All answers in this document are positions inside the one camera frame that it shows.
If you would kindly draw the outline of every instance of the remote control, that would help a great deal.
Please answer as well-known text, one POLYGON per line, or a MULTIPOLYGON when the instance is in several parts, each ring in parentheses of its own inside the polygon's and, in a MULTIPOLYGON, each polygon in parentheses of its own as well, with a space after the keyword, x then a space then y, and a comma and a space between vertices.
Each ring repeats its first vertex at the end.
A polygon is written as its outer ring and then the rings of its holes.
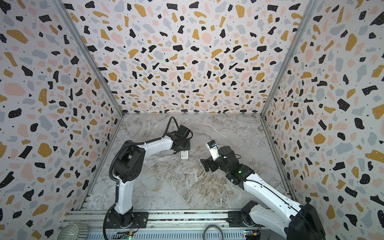
POLYGON ((181 159, 188 159, 188 150, 186 151, 180 151, 181 152, 181 159))

